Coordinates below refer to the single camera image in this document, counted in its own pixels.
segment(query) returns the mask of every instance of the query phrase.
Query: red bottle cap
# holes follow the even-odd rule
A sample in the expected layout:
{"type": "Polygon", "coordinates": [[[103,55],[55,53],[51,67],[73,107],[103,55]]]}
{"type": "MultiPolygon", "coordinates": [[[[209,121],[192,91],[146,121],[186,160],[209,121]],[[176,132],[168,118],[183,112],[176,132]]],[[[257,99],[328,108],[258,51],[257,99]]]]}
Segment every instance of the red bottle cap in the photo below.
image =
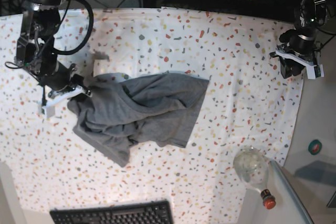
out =
{"type": "Polygon", "coordinates": [[[266,209],[270,210],[273,207],[275,207],[277,203],[275,202],[275,199],[273,198],[268,198],[264,200],[264,206],[266,207],[266,209]]]}

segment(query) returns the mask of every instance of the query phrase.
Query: black keyboard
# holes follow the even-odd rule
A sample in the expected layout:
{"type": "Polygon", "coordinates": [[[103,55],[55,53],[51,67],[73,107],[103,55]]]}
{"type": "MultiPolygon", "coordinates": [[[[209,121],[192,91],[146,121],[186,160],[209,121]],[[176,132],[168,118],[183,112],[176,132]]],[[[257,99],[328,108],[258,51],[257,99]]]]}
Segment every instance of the black keyboard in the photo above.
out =
{"type": "Polygon", "coordinates": [[[145,204],[52,210],[55,224],[173,224],[168,201],[145,204]]]}

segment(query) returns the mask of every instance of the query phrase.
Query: clear plastic bottle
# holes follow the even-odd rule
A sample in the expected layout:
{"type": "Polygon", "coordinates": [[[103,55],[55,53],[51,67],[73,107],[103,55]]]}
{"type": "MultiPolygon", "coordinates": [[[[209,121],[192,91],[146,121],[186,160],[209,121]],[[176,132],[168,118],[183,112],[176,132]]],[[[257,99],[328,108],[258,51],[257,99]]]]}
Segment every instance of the clear plastic bottle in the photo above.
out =
{"type": "Polygon", "coordinates": [[[260,193],[267,209],[272,209],[276,205],[275,197],[267,189],[268,160],[259,150],[244,146],[236,154],[233,167],[247,188],[260,193]]]}

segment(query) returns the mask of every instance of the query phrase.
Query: gray cloth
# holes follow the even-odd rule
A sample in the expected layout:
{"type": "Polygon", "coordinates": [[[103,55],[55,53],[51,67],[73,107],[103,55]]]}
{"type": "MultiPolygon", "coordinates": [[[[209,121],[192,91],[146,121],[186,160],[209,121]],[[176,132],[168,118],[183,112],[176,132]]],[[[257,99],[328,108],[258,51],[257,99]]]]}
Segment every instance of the gray cloth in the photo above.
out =
{"type": "Polygon", "coordinates": [[[124,167],[130,147],[155,141],[186,147],[209,81],[185,74],[160,74],[112,81],[95,77],[92,98],[72,99],[68,109],[78,117],[74,133],[124,167]]]}

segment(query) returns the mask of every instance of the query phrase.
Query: white tablecloth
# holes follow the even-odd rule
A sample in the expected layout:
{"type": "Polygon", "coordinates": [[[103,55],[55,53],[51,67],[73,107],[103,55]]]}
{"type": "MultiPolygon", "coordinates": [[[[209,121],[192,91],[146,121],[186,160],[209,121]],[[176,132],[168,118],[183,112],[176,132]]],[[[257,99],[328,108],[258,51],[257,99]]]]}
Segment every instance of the white tablecloth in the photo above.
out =
{"type": "MultiPolygon", "coordinates": [[[[260,148],[283,165],[303,79],[284,80],[269,53],[290,25],[178,9],[96,10],[88,45],[59,57],[66,66],[78,63],[84,76],[113,72],[115,81],[167,71],[211,80],[186,149],[140,144],[120,168],[73,134],[76,117],[66,102],[48,121],[37,116],[41,87],[4,67],[14,59],[21,19],[0,20],[0,160],[13,171],[22,207],[48,212],[165,198],[175,223],[231,223],[245,193],[232,167],[239,147],[260,148]]],[[[86,12],[70,11],[57,47],[74,48],[87,23],[86,12]]]]}

